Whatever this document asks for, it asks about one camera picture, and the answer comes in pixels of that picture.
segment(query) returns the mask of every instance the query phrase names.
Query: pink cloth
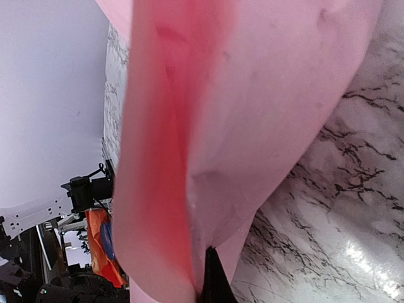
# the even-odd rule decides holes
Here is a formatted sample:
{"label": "pink cloth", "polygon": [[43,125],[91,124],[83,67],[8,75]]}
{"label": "pink cloth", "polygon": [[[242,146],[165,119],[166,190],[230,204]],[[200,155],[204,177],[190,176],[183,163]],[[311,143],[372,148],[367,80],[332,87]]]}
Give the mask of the pink cloth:
{"label": "pink cloth", "polygon": [[[124,6],[99,1],[125,35]],[[232,278],[255,211],[350,83],[381,3],[134,1],[113,223],[118,260],[150,297],[194,302],[209,246]]]}

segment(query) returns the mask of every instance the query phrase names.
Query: marble countertop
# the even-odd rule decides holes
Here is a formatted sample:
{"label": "marble countertop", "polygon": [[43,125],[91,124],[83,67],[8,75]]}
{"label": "marble countertop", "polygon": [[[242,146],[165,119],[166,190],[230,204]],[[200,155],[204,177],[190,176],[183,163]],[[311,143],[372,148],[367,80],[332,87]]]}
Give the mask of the marble countertop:
{"label": "marble countertop", "polygon": [[[340,104],[254,219],[232,283],[239,302],[404,302],[404,23],[386,22],[404,5],[388,2]],[[115,165],[127,63],[110,27],[104,138]]]}

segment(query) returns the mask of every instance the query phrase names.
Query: wire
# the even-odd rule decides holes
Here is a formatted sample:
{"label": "wire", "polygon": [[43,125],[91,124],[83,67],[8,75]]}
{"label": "wire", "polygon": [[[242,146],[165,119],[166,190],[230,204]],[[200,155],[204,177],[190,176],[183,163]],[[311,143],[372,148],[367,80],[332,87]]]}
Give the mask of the wire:
{"label": "wire", "polygon": [[112,216],[111,216],[111,214],[109,213],[108,208],[106,208],[105,205],[102,204],[99,200],[96,200],[96,199],[94,199],[94,200],[95,200],[95,202],[97,202],[97,203],[105,210],[105,212],[107,213],[108,217],[111,219]]}

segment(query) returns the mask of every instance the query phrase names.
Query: white wall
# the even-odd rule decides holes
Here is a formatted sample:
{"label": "white wall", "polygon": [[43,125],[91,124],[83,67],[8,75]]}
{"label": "white wall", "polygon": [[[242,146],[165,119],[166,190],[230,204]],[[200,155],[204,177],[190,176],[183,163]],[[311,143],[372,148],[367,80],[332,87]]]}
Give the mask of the white wall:
{"label": "white wall", "polygon": [[0,0],[0,208],[97,169],[107,28],[94,0]]}

